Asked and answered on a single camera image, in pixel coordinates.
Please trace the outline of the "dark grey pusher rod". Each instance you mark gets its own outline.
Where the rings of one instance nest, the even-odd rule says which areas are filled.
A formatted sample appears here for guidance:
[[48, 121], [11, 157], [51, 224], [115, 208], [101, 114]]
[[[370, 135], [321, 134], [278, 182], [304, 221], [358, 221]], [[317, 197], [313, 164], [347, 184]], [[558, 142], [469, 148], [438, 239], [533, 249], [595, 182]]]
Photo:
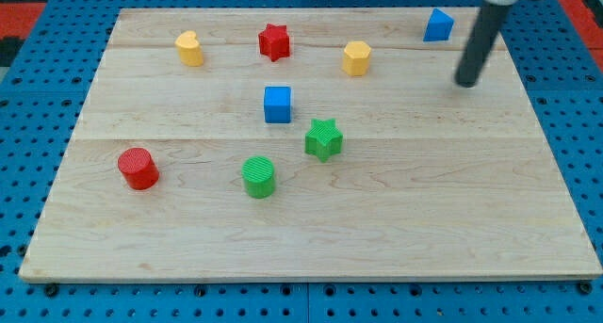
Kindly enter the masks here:
[[510, 9], [510, 6], [483, 2], [454, 74], [458, 86], [476, 86]]

